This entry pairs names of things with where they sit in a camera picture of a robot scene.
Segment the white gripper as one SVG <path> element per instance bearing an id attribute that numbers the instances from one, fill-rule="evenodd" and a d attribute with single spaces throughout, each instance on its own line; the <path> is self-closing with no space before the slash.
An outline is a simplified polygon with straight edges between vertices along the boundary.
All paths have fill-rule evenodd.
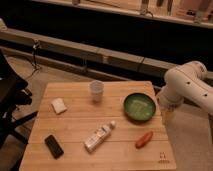
<path id="1" fill-rule="evenodd" d="M 164 125 L 168 124 L 174 118 L 174 109 L 163 104 L 160 105 L 162 123 Z"/>

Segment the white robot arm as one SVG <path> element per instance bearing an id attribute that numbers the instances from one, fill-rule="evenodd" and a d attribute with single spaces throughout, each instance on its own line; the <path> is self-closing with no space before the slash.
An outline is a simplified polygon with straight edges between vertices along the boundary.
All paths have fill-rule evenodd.
<path id="1" fill-rule="evenodd" d="M 169 69 L 165 85 L 157 93 L 162 121 L 168 123 L 173 111 L 189 99 L 213 117 L 213 87 L 204 82 L 207 68 L 202 62 L 191 61 Z"/>

